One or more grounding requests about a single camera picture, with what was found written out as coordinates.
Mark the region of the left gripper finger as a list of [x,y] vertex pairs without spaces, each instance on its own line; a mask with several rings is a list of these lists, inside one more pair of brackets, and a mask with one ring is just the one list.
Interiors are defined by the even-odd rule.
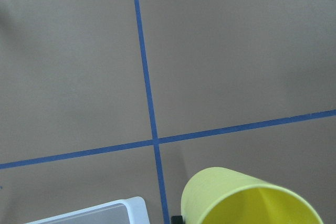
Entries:
[[184,224],[183,216],[172,216],[171,224]]

